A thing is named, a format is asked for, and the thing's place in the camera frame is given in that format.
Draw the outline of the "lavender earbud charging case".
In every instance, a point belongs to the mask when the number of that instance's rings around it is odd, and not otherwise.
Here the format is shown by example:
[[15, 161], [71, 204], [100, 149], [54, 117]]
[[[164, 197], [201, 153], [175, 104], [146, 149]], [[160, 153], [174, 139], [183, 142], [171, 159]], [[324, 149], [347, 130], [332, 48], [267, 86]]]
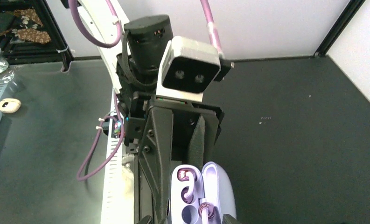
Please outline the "lavender earbud charging case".
[[[191, 204], [185, 203], [181, 197], [181, 191], [187, 186], [187, 182], [180, 182], [177, 179], [177, 173], [182, 168], [193, 169], [197, 176]], [[215, 215], [209, 220], [209, 224], [221, 224], [224, 214], [237, 217], [230, 178], [220, 165], [212, 161], [207, 162], [202, 169], [188, 164], [176, 166], [170, 177], [168, 202], [166, 221], [168, 224], [202, 224], [198, 208], [203, 202], [209, 202], [215, 206]]]

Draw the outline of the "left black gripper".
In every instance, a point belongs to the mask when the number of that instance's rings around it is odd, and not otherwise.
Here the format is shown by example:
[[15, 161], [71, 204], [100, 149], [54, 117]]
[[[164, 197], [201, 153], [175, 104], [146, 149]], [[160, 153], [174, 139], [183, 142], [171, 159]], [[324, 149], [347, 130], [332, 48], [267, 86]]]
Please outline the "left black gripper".
[[154, 222], [164, 224], [170, 187], [170, 161], [202, 169], [221, 133], [224, 112], [218, 106], [135, 92], [123, 98], [124, 145], [139, 154], [152, 192]]

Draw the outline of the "purple earbud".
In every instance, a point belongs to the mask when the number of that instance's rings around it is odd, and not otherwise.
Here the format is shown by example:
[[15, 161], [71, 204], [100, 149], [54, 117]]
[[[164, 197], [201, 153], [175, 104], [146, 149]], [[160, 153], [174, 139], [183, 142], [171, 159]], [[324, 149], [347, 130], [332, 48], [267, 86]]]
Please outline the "purple earbud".
[[177, 173], [177, 179], [180, 182], [187, 182], [187, 186], [181, 191], [181, 197], [185, 203], [191, 204], [194, 198], [193, 193], [195, 191], [195, 182], [197, 180], [195, 171], [190, 168], [182, 168]]
[[209, 202], [203, 202], [199, 205], [198, 213], [201, 217], [202, 224], [209, 224], [209, 220], [215, 215], [215, 206]]

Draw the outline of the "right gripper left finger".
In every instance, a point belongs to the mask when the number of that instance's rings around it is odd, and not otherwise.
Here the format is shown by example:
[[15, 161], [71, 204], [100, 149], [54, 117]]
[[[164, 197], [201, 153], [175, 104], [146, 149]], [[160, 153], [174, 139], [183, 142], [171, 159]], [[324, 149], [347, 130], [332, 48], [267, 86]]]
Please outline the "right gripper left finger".
[[154, 224], [153, 217], [150, 215], [144, 216], [137, 224]]

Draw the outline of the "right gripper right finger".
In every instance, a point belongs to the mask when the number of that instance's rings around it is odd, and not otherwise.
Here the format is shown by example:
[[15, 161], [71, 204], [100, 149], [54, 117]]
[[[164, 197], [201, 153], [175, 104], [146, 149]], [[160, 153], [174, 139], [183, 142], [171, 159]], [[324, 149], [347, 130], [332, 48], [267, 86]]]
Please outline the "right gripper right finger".
[[222, 218], [222, 224], [241, 224], [241, 223], [232, 215], [224, 214]]

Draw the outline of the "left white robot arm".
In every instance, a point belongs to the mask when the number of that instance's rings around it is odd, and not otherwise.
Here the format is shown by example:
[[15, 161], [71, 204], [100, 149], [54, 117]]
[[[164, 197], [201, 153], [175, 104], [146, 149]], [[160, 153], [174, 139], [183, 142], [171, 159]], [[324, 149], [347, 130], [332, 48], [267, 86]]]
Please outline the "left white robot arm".
[[166, 14], [130, 21], [112, 0], [69, 2], [111, 77], [109, 134], [133, 181], [135, 224], [228, 224], [236, 217], [230, 179], [211, 158], [224, 113], [202, 102], [234, 63], [223, 55], [209, 2], [201, 5], [209, 43], [174, 36]]

